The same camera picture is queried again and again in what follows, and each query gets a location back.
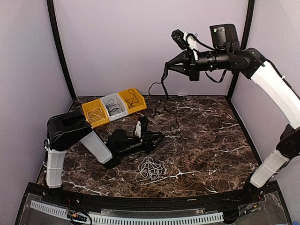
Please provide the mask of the left black frame post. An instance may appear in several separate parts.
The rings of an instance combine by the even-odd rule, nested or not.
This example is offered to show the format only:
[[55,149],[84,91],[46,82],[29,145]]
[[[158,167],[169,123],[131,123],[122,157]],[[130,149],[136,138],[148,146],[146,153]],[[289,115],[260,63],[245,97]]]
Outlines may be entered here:
[[55,8],[54,8],[54,1],[53,0],[47,0],[47,9],[48,9],[48,14],[49,14],[49,20],[51,24],[51,29],[52,29],[52,35],[57,51],[57,55],[59,58],[60,66],[63,72],[64,80],[67,85],[68,92],[70,94],[70,97],[72,101],[75,101],[77,99],[76,93],[74,86],[71,81],[71,76],[68,70],[67,66],[67,61],[65,58],[64,50],[62,47],[62,42],[60,39],[60,33],[59,33],[59,28],[58,28],[58,23],[57,23],[57,18],[56,18],[56,13],[55,13]]

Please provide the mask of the black front rail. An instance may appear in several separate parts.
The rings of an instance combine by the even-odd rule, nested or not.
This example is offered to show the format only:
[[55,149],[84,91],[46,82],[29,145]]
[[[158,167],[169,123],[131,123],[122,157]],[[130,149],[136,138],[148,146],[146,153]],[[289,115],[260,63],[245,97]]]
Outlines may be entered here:
[[219,194],[175,198],[125,198],[80,194],[63,189],[49,191],[44,186],[35,183],[29,183],[28,188],[48,203],[60,202],[69,207],[84,211],[101,212],[104,209],[164,211],[198,208],[204,208],[206,211],[236,211],[239,206],[262,202],[265,200],[264,195],[278,188],[278,184],[275,181],[268,182],[255,195],[251,195],[248,190],[240,189]]

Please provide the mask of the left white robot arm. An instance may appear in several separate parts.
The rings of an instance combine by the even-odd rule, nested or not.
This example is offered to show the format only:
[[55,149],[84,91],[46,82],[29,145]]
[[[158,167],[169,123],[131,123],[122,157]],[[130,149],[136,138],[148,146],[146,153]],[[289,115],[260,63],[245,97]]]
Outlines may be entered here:
[[112,169],[121,163],[121,159],[138,152],[150,154],[164,140],[161,132],[148,130],[148,118],[140,116],[128,136],[123,129],[116,129],[104,140],[80,112],[68,112],[51,117],[47,122],[44,141],[46,150],[45,183],[48,197],[55,204],[66,201],[62,186],[62,170],[67,151],[75,144],[81,143],[105,168]]

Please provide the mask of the yellow plastic bin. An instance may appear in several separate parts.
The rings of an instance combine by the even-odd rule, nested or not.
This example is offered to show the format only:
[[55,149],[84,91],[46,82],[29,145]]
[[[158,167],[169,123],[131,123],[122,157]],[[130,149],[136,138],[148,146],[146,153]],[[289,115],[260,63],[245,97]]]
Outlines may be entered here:
[[108,115],[99,98],[82,104],[82,109],[86,120],[93,128],[109,123]]
[[124,101],[129,114],[133,114],[147,108],[144,97],[135,88],[120,91],[118,94]]

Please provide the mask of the right yellow plastic bin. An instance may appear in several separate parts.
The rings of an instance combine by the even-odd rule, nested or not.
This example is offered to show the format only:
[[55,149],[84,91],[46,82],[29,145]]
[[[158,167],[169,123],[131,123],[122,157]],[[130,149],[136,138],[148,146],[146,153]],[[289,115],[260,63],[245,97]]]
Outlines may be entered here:
[[144,97],[135,88],[120,91],[118,94],[124,101],[129,114],[133,114],[147,108]]

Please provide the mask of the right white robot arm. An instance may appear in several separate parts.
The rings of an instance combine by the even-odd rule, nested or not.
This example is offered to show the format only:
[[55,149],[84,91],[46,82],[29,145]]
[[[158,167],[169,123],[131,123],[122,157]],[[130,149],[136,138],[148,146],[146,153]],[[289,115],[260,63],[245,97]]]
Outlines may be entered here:
[[210,26],[213,46],[201,52],[204,46],[192,33],[174,30],[173,41],[182,53],[167,62],[166,71],[175,71],[198,81],[200,72],[222,70],[241,72],[247,79],[260,87],[276,104],[288,120],[278,144],[262,164],[252,173],[240,191],[239,199],[250,203],[257,196],[257,190],[300,154],[300,97],[280,74],[274,64],[257,49],[240,47],[234,24]]

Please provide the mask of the left yellow plastic bin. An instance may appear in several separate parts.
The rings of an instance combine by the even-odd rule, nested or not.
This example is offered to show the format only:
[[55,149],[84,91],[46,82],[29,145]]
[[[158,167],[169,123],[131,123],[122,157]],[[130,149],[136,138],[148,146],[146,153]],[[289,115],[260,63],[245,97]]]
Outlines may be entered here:
[[82,109],[86,120],[93,128],[109,123],[108,115],[99,98],[82,104]]

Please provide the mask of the grey plastic bin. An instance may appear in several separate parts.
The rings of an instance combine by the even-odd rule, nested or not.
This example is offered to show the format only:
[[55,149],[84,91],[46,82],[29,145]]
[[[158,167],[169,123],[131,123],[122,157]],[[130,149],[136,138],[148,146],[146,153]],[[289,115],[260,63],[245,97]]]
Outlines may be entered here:
[[100,101],[104,106],[110,122],[129,115],[127,107],[118,93],[101,97]]

